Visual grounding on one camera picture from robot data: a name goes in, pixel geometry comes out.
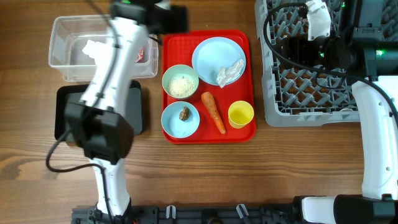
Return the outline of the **red snack wrapper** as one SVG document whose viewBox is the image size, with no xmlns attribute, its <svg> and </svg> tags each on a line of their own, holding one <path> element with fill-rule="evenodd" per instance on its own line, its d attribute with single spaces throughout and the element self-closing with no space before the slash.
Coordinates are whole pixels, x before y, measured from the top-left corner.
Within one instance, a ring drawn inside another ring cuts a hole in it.
<svg viewBox="0 0 398 224">
<path fill-rule="evenodd" d="M 141 47 L 141 49 L 138 52 L 137 58 L 135 60 L 136 63 L 142 63 L 144 61 L 144 56 L 145 56 L 145 48 Z"/>
</svg>

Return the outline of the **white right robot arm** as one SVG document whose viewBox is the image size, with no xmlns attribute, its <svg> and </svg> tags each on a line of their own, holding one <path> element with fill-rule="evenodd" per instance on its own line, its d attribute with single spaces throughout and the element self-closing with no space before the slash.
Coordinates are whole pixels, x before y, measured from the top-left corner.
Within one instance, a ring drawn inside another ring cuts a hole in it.
<svg viewBox="0 0 398 224">
<path fill-rule="evenodd" d="M 308 39 L 320 39 L 321 54 L 304 50 L 290 63 L 353 81 L 363 141 L 361 195 L 308 196 L 301 200 L 309 223 L 397 222 L 397 44 L 384 38 L 382 1 L 342 1 L 339 35 L 330 35 L 330 15 L 321 1 L 300 4 Z"/>
</svg>

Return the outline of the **green bowl with rice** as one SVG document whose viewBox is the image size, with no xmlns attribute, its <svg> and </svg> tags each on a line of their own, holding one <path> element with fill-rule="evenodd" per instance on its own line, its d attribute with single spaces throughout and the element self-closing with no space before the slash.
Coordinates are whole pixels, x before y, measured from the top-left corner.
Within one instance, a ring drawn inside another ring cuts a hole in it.
<svg viewBox="0 0 398 224">
<path fill-rule="evenodd" d="M 162 77 L 162 86 L 166 94 L 178 100 L 191 97 L 199 85 L 199 77 L 188 65 L 174 65 L 168 68 Z"/>
</svg>

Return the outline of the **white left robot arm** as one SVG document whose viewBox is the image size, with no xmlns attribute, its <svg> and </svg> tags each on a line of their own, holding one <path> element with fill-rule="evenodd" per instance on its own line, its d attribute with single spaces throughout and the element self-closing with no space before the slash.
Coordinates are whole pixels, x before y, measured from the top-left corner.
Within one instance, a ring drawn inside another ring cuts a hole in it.
<svg viewBox="0 0 398 224">
<path fill-rule="evenodd" d="M 112 1 L 105 21 L 110 38 L 98 54 L 94 78 L 78 101 L 67 103 L 65 120 L 99 175 L 96 208 L 114 218 L 130 205 L 124 159 L 134 130 L 125 113 L 136 58 L 151 34 L 185 33 L 189 22 L 185 6 L 166 1 Z"/>
</svg>

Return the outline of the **white tissue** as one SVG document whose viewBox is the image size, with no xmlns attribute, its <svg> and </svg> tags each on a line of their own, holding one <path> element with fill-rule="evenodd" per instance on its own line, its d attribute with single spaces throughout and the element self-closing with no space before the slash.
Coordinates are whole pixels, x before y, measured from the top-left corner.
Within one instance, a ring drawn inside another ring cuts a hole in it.
<svg viewBox="0 0 398 224">
<path fill-rule="evenodd" d="M 87 40 L 86 45 L 83 47 L 82 52 L 92 58 L 95 65 L 98 65 L 103 59 L 103 52 L 105 44 L 102 42 L 95 42 L 92 40 Z"/>
</svg>

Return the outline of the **clear plastic wrap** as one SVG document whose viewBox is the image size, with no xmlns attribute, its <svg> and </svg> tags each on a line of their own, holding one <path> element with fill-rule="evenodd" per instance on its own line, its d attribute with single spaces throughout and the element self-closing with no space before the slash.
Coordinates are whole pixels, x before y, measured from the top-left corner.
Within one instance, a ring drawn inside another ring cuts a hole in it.
<svg viewBox="0 0 398 224">
<path fill-rule="evenodd" d="M 229 67 L 227 69 L 221 67 L 216 77 L 216 82 L 218 86 L 220 88 L 223 88 L 227 83 L 236 80 L 243 71 L 244 66 L 244 60 L 239 59 L 232 67 Z"/>
</svg>

